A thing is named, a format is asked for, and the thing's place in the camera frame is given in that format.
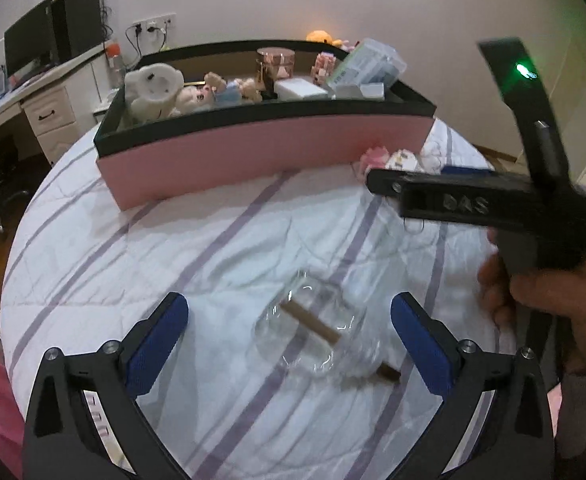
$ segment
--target green light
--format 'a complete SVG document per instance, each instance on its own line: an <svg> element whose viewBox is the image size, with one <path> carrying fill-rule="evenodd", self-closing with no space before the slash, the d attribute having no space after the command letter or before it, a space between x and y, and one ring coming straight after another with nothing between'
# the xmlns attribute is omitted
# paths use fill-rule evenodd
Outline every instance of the green light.
<svg viewBox="0 0 586 480"><path fill-rule="evenodd" d="M527 69L524 65L518 64L515 68L518 69L518 72L521 73L526 79L537 79L537 74L531 72L531 70Z"/></svg>

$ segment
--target black speaker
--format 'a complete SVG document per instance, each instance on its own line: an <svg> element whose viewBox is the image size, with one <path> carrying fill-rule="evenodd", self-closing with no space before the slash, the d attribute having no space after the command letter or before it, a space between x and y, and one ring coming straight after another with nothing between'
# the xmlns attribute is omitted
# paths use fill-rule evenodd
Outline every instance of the black speaker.
<svg viewBox="0 0 586 480"><path fill-rule="evenodd" d="M55 0L51 3L53 60L64 63L97 46L102 36L100 0Z"/></svg>

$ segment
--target wall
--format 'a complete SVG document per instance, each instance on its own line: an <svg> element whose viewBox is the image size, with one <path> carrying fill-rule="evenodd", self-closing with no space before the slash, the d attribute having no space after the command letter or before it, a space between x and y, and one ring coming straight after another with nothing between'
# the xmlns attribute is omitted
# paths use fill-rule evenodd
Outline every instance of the wall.
<svg viewBox="0 0 586 480"><path fill-rule="evenodd" d="M41 0L0 0L0 36ZM438 105L438 115L471 142L519 155L521 142L475 43L520 36L549 92L567 108L562 123L573 169L586 164L586 5L582 0L106 0L125 54L131 23L177 12L171 46L246 38L303 38L316 28L350 40L393 44L404 80ZM573 62L569 45L581 52ZM575 67L581 87L574 89Z"/></svg>

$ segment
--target human hand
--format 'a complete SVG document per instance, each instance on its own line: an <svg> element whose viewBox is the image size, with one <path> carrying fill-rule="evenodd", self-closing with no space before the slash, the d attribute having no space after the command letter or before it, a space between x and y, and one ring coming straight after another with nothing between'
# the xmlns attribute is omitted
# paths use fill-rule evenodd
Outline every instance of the human hand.
<svg viewBox="0 0 586 480"><path fill-rule="evenodd" d="M494 236L489 232L492 243ZM565 363L566 370L586 374L586 262L575 270L534 270L508 280L504 263L495 253L484 262L477 279L482 287L480 306L498 326L513 322L516 301L568 317L576 348Z"/></svg>

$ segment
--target person's arm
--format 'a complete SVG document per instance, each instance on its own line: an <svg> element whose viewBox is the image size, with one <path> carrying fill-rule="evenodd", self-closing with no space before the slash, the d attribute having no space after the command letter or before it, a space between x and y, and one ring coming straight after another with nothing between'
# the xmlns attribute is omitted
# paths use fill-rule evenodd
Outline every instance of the person's arm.
<svg viewBox="0 0 586 480"><path fill-rule="evenodd" d="M539 270L509 282L503 262L494 254L480 268L478 280L480 304L499 325L512 322L515 301L571 320L575 348L562 380L556 477L586 479L586 263L573 271Z"/></svg>

